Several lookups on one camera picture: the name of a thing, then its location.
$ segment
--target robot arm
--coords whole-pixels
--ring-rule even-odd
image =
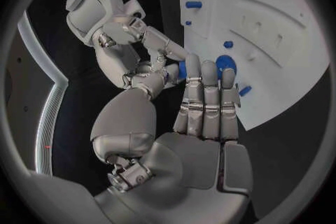
[[[146,14],[137,0],[67,0],[66,9],[69,28],[95,48],[100,68],[114,85],[134,87],[153,72],[164,78],[165,86],[177,83],[178,66],[166,66],[166,57],[184,60],[187,52],[143,22]],[[135,42],[148,50],[150,63],[140,62],[131,46]]]

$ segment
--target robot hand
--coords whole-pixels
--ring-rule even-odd
[[[235,104],[240,106],[235,71],[222,72],[218,88],[217,68],[209,60],[200,65],[195,54],[186,58],[186,89],[174,131],[202,139],[224,142],[238,139]]]
[[[145,12],[137,0],[67,0],[67,24],[86,45],[95,48],[98,64],[107,78],[120,88],[130,88],[152,72],[177,83],[178,66],[166,67],[166,57],[184,60],[187,52],[142,19]],[[142,42],[150,63],[140,63],[131,44]]]

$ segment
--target blue climbing hold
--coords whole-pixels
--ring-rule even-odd
[[[243,88],[243,89],[239,92],[239,95],[243,97],[243,96],[246,95],[250,90],[252,90],[252,87],[251,87],[251,86],[247,86],[247,87]]]
[[[223,46],[227,49],[231,49],[234,46],[234,43],[232,41],[225,41]]]
[[[183,80],[185,78],[186,78],[185,62],[179,62],[179,79]]]
[[[186,8],[201,8],[202,2],[201,1],[187,1],[185,2]]]
[[[237,74],[237,66],[235,61],[229,55],[221,55],[216,60],[218,79],[222,78],[222,71],[225,68],[232,68]]]

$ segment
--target humanoid robot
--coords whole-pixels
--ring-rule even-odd
[[[238,144],[235,71],[199,61],[143,19],[136,0],[67,0],[67,24],[92,46],[107,78],[125,91],[97,117],[91,141],[98,159],[111,165],[111,187],[96,197],[115,223],[227,223],[241,218],[252,190],[246,148]],[[140,62],[141,42],[151,56]],[[186,89],[174,131],[155,140],[151,103],[179,83]]]

